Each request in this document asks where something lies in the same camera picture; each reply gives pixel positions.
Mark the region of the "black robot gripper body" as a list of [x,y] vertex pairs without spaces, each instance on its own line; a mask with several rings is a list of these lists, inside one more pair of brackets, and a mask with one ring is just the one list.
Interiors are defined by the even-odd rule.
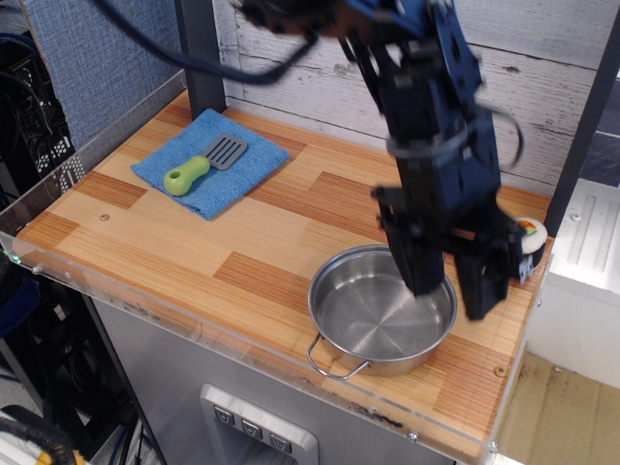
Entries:
[[502,253],[511,278],[518,278],[525,232],[496,203],[501,186],[496,114],[478,110],[455,131],[431,139],[389,139],[401,185],[378,187],[373,196],[384,230],[410,232],[443,255]]

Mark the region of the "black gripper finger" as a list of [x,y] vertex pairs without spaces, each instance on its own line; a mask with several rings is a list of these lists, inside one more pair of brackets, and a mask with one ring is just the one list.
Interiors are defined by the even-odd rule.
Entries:
[[507,298],[512,277],[508,259],[499,252],[487,257],[461,254],[455,264],[466,316],[481,321]]
[[401,277],[414,295],[430,294],[443,282],[445,272],[441,250],[395,226],[387,226],[386,234]]

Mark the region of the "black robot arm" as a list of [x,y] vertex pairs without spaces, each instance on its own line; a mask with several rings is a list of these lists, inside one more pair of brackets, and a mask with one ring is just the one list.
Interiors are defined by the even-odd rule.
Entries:
[[400,183],[372,195],[406,286],[426,295],[455,259],[467,317],[482,320],[533,270],[524,230],[497,203],[493,110],[450,1],[240,1],[275,34],[337,39],[388,127]]

